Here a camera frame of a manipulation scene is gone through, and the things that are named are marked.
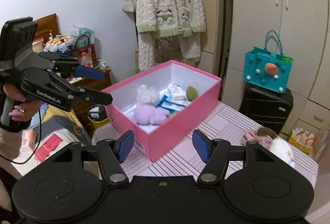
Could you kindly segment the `person's left hand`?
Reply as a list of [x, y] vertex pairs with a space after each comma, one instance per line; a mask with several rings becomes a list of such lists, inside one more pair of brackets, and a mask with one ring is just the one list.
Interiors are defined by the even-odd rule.
[[41, 100], [27, 102], [20, 90], [10, 83], [5, 83], [3, 85], [3, 91], [9, 98], [20, 103], [14, 106], [13, 110], [8, 114], [13, 121], [28, 122], [39, 111], [43, 104]]

